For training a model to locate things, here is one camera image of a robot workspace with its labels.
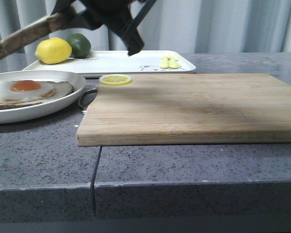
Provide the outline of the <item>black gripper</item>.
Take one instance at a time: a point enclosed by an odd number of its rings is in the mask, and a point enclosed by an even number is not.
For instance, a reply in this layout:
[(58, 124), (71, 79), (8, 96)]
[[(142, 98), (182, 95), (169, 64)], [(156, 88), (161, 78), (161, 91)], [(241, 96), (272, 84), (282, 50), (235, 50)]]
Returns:
[[(74, 2), (75, 0), (57, 0), (50, 14), (75, 15), (77, 12), (72, 6)], [(145, 46), (137, 28), (156, 0), (140, 0), (139, 2), (144, 5), (135, 17), (131, 15), (129, 8), (133, 2), (133, 0), (82, 0), (85, 10), (72, 20), (72, 27), (96, 30), (106, 25), (124, 42), (128, 56), (137, 54)]]

